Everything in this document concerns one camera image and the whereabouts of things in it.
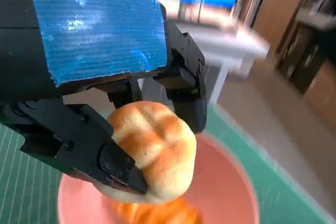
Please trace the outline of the bare left robot hand, blue tape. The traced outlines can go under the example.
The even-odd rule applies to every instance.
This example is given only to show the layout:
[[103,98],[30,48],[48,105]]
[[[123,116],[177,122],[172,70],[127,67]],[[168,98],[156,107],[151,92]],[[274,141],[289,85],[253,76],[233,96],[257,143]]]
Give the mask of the bare left robot hand, blue tape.
[[96,88],[120,108],[142,100],[138,80],[152,77],[200,133],[204,63],[157,0],[1,0],[1,123],[24,137],[23,152],[89,182],[140,195],[148,189],[114,128],[63,96]]

